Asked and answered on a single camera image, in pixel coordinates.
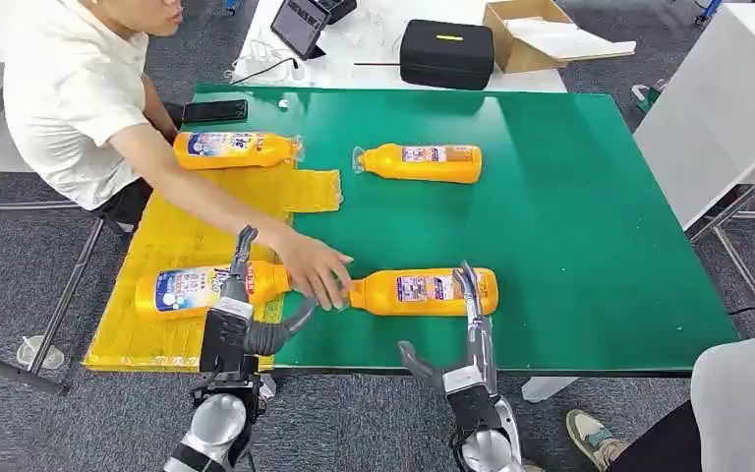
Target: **man's right arm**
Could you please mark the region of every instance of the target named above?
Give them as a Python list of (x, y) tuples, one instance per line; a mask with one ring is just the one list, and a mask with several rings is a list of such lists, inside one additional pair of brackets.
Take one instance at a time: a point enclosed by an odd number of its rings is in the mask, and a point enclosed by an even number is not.
[(109, 142), (169, 203), (232, 234), (239, 234), (248, 224), (254, 226), (259, 231), (257, 241), (276, 252), (300, 291), (316, 297), (325, 309), (331, 304), (337, 308), (344, 305), (339, 284), (346, 289), (351, 286), (345, 268), (351, 258), (297, 233), (184, 169), (175, 159), (172, 147), (149, 124), (124, 128), (112, 135)]
[(111, 137), (110, 143), (170, 204), (203, 221), (238, 234), (250, 224), (258, 241), (277, 246), (291, 228), (272, 216), (247, 206), (195, 172), (181, 167), (172, 147), (150, 125), (130, 126)]

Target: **black pants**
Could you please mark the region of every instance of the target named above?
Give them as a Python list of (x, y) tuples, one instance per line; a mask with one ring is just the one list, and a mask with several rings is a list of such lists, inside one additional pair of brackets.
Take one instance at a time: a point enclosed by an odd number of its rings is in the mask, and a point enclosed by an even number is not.
[[(172, 118), (175, 126), (180, 128), (184, 107), (175, 103), (164, 103), (163, 106), (166, 107), (166, 111), (169, 112), (169, 117)], [(138, 179), (123, 187), (108, 202), (91, 212), (112, 221), (137, 226), (141, 221), (149, 197), (151, 197), (151, 186), (144, 179)]]
[(702, 445), (690, 401), (629, 446), (607, 472), (701, 472)]

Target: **white t-shirt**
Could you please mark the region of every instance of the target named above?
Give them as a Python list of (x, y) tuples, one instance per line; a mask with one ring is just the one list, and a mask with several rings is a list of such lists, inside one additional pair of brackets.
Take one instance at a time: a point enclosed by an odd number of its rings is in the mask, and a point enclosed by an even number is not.
[(4, 71), (16, 148), (57, 192), (95, 209), (138, 178), (108, 140), (143, 115), (148, 37), (124, 40), (79, 0), (36, 0)]

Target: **white paper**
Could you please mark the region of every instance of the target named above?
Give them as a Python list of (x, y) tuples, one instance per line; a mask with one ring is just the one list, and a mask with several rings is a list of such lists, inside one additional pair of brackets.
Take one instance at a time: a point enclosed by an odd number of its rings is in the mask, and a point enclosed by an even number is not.
[(514, 36), (559, 61), (635, 53), (635, 41), (607, 41), (572, 23), (547, 22), (540, 17), (530, 17), (505, 20), (505, 26)]

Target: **robotic hand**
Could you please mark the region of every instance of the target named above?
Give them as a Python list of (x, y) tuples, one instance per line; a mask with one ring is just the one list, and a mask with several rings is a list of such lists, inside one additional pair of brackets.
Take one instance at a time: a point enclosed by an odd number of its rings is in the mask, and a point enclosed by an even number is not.
[(206, 333), (217, 333), (214, 365), (191, 391), (198, 409), (192, 426), (163, 465), (165, 472), (227, 472), (250, 455), (251, 429), (264, 412), (259, 356), (275, 354), (311, 319), (317, 302), (306, 299), (296, 313), (279, 324), (253, 320), (248, 303), (247, 268), (250, 245), (259, 231), (251, 226), (239, 234), (229, 274), (221, 285), (220, 300), (206, 314)]
[(496, 365), (491, 321), (482, 315), (476, 273), (463, 262), (453, 270), (467, 311), (466, 359), (449, 370), (419, 358), (408, 341), (399, 341), (401, 362), (447, 398), (456, 417), (450, 439), (460, 470), (524, 472), (516, 418), (508, 401), (496, 391)]

